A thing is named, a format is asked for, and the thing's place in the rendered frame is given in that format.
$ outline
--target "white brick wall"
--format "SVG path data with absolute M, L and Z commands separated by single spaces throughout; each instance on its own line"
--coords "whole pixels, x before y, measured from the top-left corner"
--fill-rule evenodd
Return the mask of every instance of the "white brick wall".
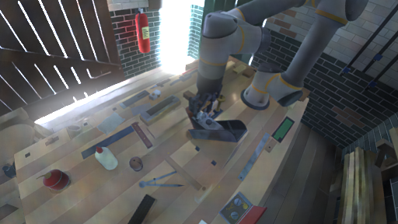
M 148 7 L 148 0 L 107 0 L 109 11 Z
M 349 22 L 341 27 L 323 51 L 325 54 L 333 56 L 346 63 L 360 51 L 370 36 L 379 28 L 384 19 L 390 14 L 393 8 L 398 5 L 398 0 L 369 0 L 365 11 L 355 21 Z M 315 21 L 315 9 L 310 6 L 291 8 L 293 13 L 288 13 L 283 19 L 284 22 L 291 24 L 290 31 L 297 33 L 296 40 L 302 41 Z M 267 23 L 267 27 L 272 30 L 279 30 L 280 27 L 273 23 Z M 367 49 L 361 54 L 353 67 L 363 69 L 373 59 L 389 39 L 398 31 L 398 13 L 386 24 L 378 36 L 368 45 Z M 368 75 L 378 75 L 392 58 L 398 54 L 398 38 L 395 43 L 389 46 L 383 53 L 381 61 L 377 61 L 366 73 Z M 398 63 L 389 69 L 386 78 L 380 79 L 393 88 L 398 88 Z

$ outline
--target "blue clamp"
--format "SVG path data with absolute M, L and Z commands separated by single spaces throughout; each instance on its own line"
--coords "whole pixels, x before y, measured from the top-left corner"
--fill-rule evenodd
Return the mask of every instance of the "blue clamp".
M 344 73 L 349 73 L 350 71 L 351 71 L 351 68 L 345 67 L 345 68 L 343 69 L 343 72 L 344 72 Z
M 376 61 L 380 61 L 380 59 L 382 59 L 382 55 L 381 54 L 376 54 L 373 59 L 375 59 Z
M 373 88 L 377 85 L 377 82 L 371 81 L 368 85 Z

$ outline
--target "white bottle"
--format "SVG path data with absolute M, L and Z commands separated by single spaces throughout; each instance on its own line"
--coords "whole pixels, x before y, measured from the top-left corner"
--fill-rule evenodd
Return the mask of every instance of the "white bottle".
M 96 160 L 107 170 L 113 170 L 117 166 L 117 159 L 106 147 L 96 147 Z

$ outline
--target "brick wall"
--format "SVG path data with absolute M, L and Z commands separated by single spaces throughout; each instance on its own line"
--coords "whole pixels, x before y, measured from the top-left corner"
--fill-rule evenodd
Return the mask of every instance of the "brick wall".
M 324 53 L 342 62 L 350 62 L 397 4 L 397 0 L 369 0 L 365 11 L 358 19 L 349 22 L 336 32 Z M 291 8 L 269 18 L 266 27 L 302 42 L 314 21 L 315 9 L 309 1 L 305 6 Z M 398 13 L 365 49 L 353 67 L 362 71 L 396 31 L 398 31 Z M 385 51 L 382 60 L 377 61 L 366 73 L 376 77 L 397 52 L 398 40 Z M 379 81 L 398 89 L 398 63 L 395 63 Z
M 301 42 L 271 30 L 268 50 L 255 54 L 253 67 L 274 63 L 286 71 Z M 362 92 L 372 77 L 353 69 L 340 77 L 347 64 L 322 54 L 304 80 L 311 91 L 302 123 L 344 149 L 398 111 L 398 91 L 379 83 Z
M 190 41 L 188 56 L 199 58 L 199 41 L 201 39 L 203 7 L 192 5 L 190 7 Z
M 158 10 L 144 9 L 148 17 L 151 51 L 141 53 L 138 49 L 135 14 L 133 9 L 110 12 L 117 49 L 126 79 L 161 66 L 160 61 L 160 15 Z
M 148 0 L 107 0 L 109 11 L 148 7 Z

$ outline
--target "small round container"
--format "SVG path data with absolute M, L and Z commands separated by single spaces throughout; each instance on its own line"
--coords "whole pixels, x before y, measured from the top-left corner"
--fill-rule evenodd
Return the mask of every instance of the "small round container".
M 44 186 L 54 191 L 64 190 L 70 182 L 69 176 L 60 170 L 51 170 L 50 172 L 40 177 L 44 177 Z
M 142 160 L 140 159 L 140 157 L 137 156 L 131 158 L 129 163 L 130 167 L 136 172 L 142 170 L 142 167 L 144 167 L 144 165 L 142 164 Z

